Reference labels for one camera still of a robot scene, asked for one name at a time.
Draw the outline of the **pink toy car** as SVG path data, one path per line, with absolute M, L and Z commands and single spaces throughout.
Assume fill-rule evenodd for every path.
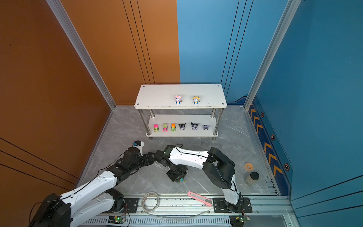
M 164 123 L 163 124 L 163 132 L 167 132 L 168 131 L 168 124 Z

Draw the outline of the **black purple figurine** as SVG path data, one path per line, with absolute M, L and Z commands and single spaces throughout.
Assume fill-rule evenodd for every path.
M 185 129 L 186 129 L 186 123 L 184 123 L 184 124 L 178 124 L 178 126 L 179 126 L 179 129 L 181 131 L 185 131 Z
M 191 126 L 192 126 L 192 130 L 193 131 L 196 131 L 198 129 L 199 124 L 197 124 L 197 123 L 191 123 Z

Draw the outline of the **pink small figurine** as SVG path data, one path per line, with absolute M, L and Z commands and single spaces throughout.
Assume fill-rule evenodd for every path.
M 175 96 L 175 103 L 177 105 L 179 105 L 182 102 L 182 97 L 181 96 Z

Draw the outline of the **yellow small figurine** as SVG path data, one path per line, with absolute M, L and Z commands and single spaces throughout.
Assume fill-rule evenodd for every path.
M 193 104 L 195 104 L 195 105 L 197 105 L 200 102 L 199 96 L 194 96 L 192 99 L 193 99 Z

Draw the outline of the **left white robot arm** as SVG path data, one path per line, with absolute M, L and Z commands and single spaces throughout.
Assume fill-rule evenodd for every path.
M 142 154 L 138 147 L 128 148 L 122 158 L 88 183 L 61 195 L 47 196 L 29 226 L 77 227 L 102 212 L 120 210 L 123 195 L 115 186 L 140 168 L 152 165 L 154 155 L 152 152 Z

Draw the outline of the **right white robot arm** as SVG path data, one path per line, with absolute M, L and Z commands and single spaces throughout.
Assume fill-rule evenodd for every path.
M 172 182 L 183 179 L 188 167 L 203 170 L 208 179 L 222 189 L 227 210 L 243 212 L 242 195 L 235 180 L 235 163 L 219 149 L 193 151 L 168 145 L 155 153 L 155 161 L 169 168 L 167 175 Z

